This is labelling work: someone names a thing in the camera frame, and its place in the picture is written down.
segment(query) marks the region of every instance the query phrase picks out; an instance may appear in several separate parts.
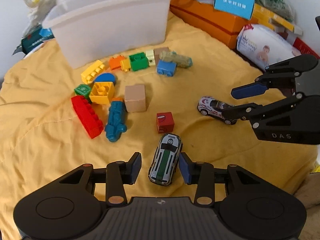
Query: blue box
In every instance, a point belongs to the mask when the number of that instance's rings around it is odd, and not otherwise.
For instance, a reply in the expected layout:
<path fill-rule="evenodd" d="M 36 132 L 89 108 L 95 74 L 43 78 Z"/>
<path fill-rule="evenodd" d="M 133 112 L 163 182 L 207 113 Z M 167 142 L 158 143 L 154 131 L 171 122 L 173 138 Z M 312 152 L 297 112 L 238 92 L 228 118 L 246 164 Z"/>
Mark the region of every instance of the blue box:
<path fill-rule="evenodd" d="M 254 0 L 214 0 L 214 8 L 247 20 L 251 19 Z"/>

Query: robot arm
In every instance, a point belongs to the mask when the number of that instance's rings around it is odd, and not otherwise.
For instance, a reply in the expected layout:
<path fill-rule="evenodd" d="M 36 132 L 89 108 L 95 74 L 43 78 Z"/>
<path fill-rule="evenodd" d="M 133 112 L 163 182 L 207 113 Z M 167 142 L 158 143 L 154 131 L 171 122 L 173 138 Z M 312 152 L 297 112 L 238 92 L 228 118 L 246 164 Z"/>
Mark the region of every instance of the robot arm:
<path fill-rule="evenodd" d="M 234 88 L 233 98 L 264 94 L 269 88 L 289 88 L 293 95 L 272 104 L 255 103 L 222 111 L 225 118 L 249 120 L 259 140 L 320 144 L 320 66 L 312 55 L 301 55 L 266 67 L 249 85 Z"/>

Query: blue building block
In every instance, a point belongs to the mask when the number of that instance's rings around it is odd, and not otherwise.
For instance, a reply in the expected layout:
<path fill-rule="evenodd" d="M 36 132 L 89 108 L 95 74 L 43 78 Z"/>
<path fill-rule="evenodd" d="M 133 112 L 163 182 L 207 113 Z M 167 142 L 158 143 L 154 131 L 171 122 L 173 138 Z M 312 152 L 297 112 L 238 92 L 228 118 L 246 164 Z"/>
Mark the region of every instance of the blue building block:
<path fill-rule="evenodd" d="M 168 77 L 172 77 L 174 75 L 174 71 L 176 70 L 177 63 L 175 62 L 165 62 L 159 60 L 157 66 L 157 73 L 160 75 L 167 75 Z"/>
<path fill-rule="evenodd" d="M 106 137 L 110 142 L 116 142 L 123 132 L 127 131 L 124 124 L 125 106 L 123 101 L 112 101 L 109 108 L 108 124 L 105 127 Z"/>
<path fill-rule="evenodd" d="M 113 82 L 116 84 L 116 77 L 111 73 L 102 73 L 101 75 L 97 76 L 93 82 Z"/>

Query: red block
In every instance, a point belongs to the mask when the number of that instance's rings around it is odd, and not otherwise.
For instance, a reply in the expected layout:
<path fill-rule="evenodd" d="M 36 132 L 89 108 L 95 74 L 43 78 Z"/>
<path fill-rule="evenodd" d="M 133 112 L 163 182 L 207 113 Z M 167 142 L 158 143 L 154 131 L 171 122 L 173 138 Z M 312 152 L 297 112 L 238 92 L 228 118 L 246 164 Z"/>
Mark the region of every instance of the red block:
<path fill-rule="evenodd" d="M 103 124 L 84 96 L 71 98 L 73 109 L 90 138 L 97 137 L 103 131 Z"/>
<path fill-rule="evenodd" d="M 157 114 L 158 133 L 172 132 L 174 128 L 174 120 L 171 112 Z"/>

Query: yellow cloth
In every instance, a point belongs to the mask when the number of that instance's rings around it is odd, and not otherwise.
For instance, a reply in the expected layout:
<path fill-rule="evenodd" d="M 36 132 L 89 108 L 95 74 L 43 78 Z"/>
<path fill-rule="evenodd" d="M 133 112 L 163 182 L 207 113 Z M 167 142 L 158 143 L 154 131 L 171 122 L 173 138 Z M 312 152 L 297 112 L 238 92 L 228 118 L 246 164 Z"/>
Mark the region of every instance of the yellow cloth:
<path fill-rule="evenodd" d="M 196 186 L 185 185 L 179 169 L 169 187 L 148 179 L 161 137 L 156 128 L 159 112 L 172 112 L 174 133 L 181 137 L 183 151 L 193 161 L 210 162 L 217 168 L 236 163 L 290 193 L 297 189 L 313 169 L 316 147 L 258 141 L 248 121 L 228 126 L 197 111 L 197 103 L 205 95 L 229 104 L 254 101 L 265 105 L 282 99 L 280 91 L 233 99 L 231 89 L 251 83 L 260 71 L 207 33 L 172 15 L 163 44 L 124 55 L 166 46 L 192 57 L 194 65 L 177 68 L 174 77 L 158 75 L 155 67 L 113 71 L 117 76 L 115 96 L 123 96 L 126 85 L 143 83 L 148 106 L 146 112 L 128 114 L 128 131 L 116 143 L 110 143 L 104 132 L 90 139 L 82 127 L 70 98 L 88 65 L 71 69 L 56 41 L 49 41 L 8 71 L 0 92 L 0 229 L 4 240 L 20 238 L 12 212 L 21 198 L 83 163 L 102 168 L 117 160 L 128 161 L 136 151 L 142 153 L 142 168 L 136 184 L 125 186 L 128 198 L 187 195 L 193 199 Z M 108 107 L 95 105 L 94 109 L 105 124 Z M 96 187 L 95 196 L 100 200 L 104 200 L 104 188 Z M 223 185 L 216 189 L 216 198 L 221 200 Z"/>

